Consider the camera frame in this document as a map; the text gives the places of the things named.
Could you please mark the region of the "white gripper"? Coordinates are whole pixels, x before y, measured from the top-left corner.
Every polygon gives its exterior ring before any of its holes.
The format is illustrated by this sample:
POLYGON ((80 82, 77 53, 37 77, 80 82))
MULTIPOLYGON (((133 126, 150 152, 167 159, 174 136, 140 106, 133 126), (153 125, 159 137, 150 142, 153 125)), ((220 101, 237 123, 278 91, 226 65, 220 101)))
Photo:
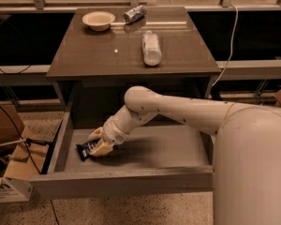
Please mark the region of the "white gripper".
POLYGON ((103 125, 98 127, 89 136, 91 142, 91 151, 89 154, 92 157, 103 157, 113 150, 114 145, 122 144, 126 140, 127 134, 118 128, 111 116, 103 125))

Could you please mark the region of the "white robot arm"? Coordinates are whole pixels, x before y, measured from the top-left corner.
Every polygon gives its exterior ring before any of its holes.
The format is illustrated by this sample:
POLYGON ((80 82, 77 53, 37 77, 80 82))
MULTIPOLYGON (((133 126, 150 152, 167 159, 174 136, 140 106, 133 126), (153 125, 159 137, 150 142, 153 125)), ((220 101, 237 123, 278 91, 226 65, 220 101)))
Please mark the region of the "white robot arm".
POLYGON ((101 157, 157 115, 215 137, 214 225, 281 225, 281 108, 163 96, 133 86, 88 139, 101 157))

